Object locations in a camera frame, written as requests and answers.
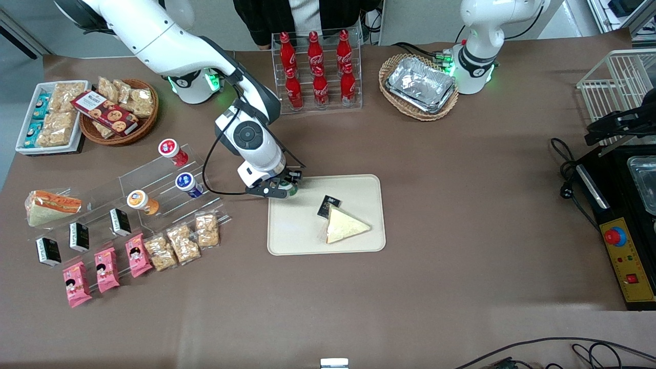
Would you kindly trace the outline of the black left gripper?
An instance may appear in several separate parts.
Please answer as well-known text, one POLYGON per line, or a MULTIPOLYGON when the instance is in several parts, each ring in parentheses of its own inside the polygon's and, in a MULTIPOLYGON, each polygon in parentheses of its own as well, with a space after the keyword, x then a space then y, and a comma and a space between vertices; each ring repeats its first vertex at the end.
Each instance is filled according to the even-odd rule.
POLYGON ((587 128, 586 144, 595 145, 614 136, 651 136, 655 134, 655 103, 625 112, 614 112, 587 128))

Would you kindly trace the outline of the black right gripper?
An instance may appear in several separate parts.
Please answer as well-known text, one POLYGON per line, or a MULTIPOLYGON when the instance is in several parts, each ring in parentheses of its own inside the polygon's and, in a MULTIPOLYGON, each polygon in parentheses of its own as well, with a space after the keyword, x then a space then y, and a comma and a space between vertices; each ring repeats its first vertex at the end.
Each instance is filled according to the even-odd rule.
MULTIPOLYGON (((297 186, 302 181, 302 171, 289 171, 288 182, 297 186)), ((260 198, 287 199, 289 196, 288 189, 283 189, 286 181, 280 177, 272 177, 258 183, 252 188, 246 187, 244 192, 251 196, 260 198)))

